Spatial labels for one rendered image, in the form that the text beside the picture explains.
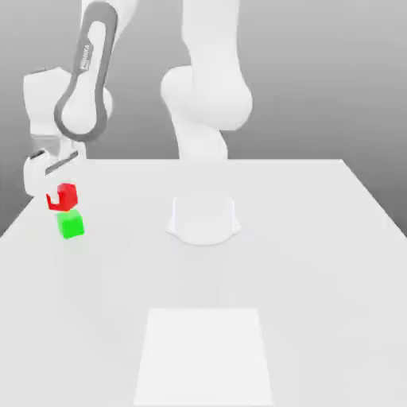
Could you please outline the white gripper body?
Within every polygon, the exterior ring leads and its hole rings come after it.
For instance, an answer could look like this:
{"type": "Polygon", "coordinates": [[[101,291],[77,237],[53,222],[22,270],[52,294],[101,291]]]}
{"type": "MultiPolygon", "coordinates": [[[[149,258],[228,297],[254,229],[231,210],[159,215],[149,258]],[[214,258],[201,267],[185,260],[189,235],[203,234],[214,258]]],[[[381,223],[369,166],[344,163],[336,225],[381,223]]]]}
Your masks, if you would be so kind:
{"type": "Polygon", "coordinates": [[[51,192],[61,182],[70,181],[86,159],[86,153],[80,149],[62,157],[54,157],[46,149],[39,149],[24,163],[26,193],[35,197],[51,192]]]}

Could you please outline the small red cube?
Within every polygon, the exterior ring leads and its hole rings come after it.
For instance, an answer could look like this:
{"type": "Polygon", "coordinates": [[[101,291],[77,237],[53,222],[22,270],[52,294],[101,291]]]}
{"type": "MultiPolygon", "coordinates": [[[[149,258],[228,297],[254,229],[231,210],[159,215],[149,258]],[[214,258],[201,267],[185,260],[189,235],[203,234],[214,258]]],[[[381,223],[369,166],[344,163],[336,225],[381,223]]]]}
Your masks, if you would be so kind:
{"type": "Polygon", "coordinates": [[[59,201],[53,203],[49,194],[46,195],[48,209],[52,211],[70,211],[78,204],[76,186],[74,184],[62,183],[57,187],[59,201]]]}

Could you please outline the small green cube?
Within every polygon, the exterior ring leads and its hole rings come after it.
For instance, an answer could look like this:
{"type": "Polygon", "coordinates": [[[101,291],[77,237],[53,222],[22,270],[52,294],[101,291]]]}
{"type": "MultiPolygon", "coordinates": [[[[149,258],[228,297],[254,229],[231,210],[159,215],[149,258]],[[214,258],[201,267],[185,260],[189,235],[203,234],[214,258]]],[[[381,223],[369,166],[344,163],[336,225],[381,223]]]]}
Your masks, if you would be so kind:
{"type": "Polygon", "coordinates": [[[78,210],[58,212],[56,220],[59,232],[65,239],[84,234],[83,218],[78,210]]]}

